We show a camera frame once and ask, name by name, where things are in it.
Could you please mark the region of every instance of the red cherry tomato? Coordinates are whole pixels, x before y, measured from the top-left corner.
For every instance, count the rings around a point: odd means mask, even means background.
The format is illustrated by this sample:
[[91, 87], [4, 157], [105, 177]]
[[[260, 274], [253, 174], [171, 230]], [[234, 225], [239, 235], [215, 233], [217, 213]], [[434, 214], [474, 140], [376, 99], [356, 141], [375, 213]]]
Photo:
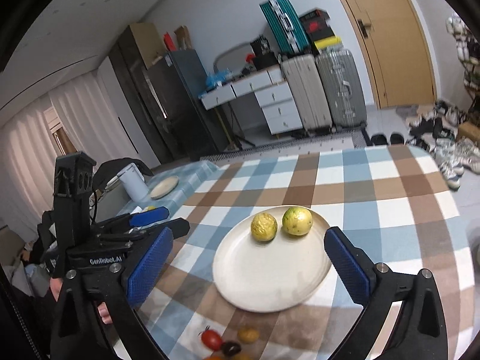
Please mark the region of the red cherry tomato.
[[203, 331], [202, 333], [202, 342], [203, 344], [211, 350], [220, 350], [220, 347], [223, 344], [222, 337], [220, 337], [220, 334], [215, 332], [215, 330], [207, 328]]

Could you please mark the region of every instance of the white ceiling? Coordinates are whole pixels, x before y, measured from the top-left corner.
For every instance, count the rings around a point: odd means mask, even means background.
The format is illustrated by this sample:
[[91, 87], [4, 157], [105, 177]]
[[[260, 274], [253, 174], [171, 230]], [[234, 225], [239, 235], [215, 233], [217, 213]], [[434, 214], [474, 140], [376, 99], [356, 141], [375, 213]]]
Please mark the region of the white ceiling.
[[157, 1], [53, 0], [0, 74], [0, 126], [51, 88], [97, 68], [126, 26]]

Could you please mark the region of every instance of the yellow fruit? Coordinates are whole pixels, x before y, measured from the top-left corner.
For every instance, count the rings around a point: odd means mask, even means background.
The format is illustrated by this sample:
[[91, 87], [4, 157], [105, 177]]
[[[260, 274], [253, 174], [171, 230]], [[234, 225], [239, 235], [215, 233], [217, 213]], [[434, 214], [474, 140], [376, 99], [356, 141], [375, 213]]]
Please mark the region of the yellow fruit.
[[285, 231], [294, 236], [303, 236], [307, 234], [314, 220], [311, 212], [304, 207], [290, 207], [283, 214], [282, 225]]
[[258, 340], [260, 333], [252, 327], [241, 327], [237, 332], [237, 337], [244, 344], [252, 344]]
[[233, 356], [232, 360], [251, 360], [251, 357], [246, 353], [241, 352]]
[[270, 241], [277, 234], [277, 221], [267, 212], [256, 214], [251, 221], [251, 235], [257, 241]]

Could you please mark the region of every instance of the blue textured pad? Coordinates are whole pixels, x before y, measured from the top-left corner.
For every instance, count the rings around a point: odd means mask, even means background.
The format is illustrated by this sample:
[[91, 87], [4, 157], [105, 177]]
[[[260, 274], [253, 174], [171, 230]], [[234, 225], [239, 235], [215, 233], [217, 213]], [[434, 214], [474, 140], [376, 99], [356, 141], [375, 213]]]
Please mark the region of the blue textured pad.
[[140, 227], [140, 226], [147, 226], [151, 223], [155, 223], [158, 221], [163, 221], [167, 219], [170, 215], [170, 212], [165, 207], [158, 207], [154, 210], [140, 212], [139, 214], [134, 214], [130, 219], [130, 226], [131, 227]]
[[127, 299], [131, 307], [145, 302], [172, 248], [173, 234], [165, 227], [128, 278]]
[[326, 231], [323, 244], [353, 302], [365, 307], [371, 292], [363, 269], [331, 228]]

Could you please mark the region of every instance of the silver bolt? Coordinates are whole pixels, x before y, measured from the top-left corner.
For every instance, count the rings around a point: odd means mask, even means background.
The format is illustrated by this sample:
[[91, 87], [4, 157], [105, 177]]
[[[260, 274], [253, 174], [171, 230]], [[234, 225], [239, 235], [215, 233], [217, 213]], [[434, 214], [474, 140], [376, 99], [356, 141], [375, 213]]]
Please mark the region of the silver bolt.
[[119, 262], [114, 262], [113, 264], [111, 264], [111, 266], [109, 267], [109, 271], [111, 273], [117, 273], [120, 269], [122, 269], [122, 264], [120, 264]]
[[386, 273], [388, 272], [388, 265], [383, 263], [383, 262], [379, 262], [378, 264], [376, 264], [375, 266], [377, 268], [377, 270], [381, 273]]
[[430, 279], [432, 277], [432, 274], [428, 269], [425, 269], [425, 268], [422, 269], [421, 273], [422, 273], [423, 277], [426, 278], [426, 279]]
[[77, 271], [75, 269], [70, 269], [67, 272], [67, 279], [73, 279], [77, 275]]

